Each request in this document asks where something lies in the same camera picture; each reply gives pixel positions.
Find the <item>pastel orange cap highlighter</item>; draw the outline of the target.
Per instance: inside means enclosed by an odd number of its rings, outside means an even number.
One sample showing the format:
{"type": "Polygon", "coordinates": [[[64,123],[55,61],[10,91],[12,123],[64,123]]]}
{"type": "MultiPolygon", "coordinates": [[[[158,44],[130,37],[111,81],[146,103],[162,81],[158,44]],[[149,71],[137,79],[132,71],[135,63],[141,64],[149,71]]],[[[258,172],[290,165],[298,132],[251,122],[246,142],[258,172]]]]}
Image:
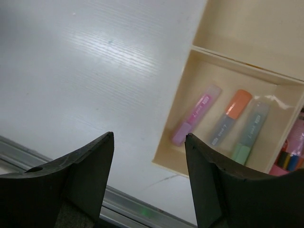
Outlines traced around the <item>pastel orange cap highlighter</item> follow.
{"type": "Polygon", "coordinates": [[[236,91],[212,130],[209,138],[211,146],[220,145],[251,100],[252,95],[248,91],[243,89],[236,91]]]}

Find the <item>pastel green highlighter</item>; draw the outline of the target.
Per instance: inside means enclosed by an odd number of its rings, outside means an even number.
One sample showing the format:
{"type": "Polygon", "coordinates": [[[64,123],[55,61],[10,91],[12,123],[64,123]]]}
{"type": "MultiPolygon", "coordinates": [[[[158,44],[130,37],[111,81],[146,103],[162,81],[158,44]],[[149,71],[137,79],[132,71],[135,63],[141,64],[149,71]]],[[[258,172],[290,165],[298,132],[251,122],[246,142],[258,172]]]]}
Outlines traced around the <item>pastel green highlighter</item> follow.
{"type": "Polygon", "coordinates": [[[268,115],[270,105],[256,102],[242,129],[231,159],[244,165],[268,115]]]}

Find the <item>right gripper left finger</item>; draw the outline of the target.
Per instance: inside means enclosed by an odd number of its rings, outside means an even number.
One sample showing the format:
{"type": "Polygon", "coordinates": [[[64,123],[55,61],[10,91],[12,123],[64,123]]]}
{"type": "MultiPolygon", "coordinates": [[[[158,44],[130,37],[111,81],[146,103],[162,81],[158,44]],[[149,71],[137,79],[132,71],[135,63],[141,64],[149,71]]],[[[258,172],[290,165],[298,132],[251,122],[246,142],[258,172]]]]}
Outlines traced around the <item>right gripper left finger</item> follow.
{"type": "Polygon", "coordinates": [[[3,228],[92,228],[114,155],[114,134],[23,173],[0,177],[3,228]]]}

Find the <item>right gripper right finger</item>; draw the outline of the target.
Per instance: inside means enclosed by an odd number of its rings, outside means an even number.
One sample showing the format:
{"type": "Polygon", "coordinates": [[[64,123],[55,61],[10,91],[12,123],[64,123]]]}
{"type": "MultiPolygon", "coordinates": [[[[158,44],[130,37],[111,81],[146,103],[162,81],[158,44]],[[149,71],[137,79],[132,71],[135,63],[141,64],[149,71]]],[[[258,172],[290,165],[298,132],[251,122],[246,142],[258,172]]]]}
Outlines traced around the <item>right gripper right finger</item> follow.
{"type": "Polygon", "coordinates": [[[186,160],[198,227],[301,228],[304,171],[272,176],[243,166],[188,134],[186,160]]]}

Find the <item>pastel lilac highlighter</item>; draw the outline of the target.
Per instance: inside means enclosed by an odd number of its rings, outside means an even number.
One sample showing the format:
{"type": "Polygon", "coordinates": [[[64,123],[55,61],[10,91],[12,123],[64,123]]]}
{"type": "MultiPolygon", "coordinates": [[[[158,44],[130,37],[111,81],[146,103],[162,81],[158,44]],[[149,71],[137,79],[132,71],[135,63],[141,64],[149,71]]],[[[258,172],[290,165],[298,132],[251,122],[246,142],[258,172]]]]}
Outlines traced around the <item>pastel lilac highlighter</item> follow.
{"type": "Polygon", "coordinates": [[[200,123],[207,111],[213,106],[222,89],[216,85],[210,85],[200,96],[192,110],[186,115],[172,136],[172,143],[181,146],[186,139],[186,135],[191,133],[200,123]]]}

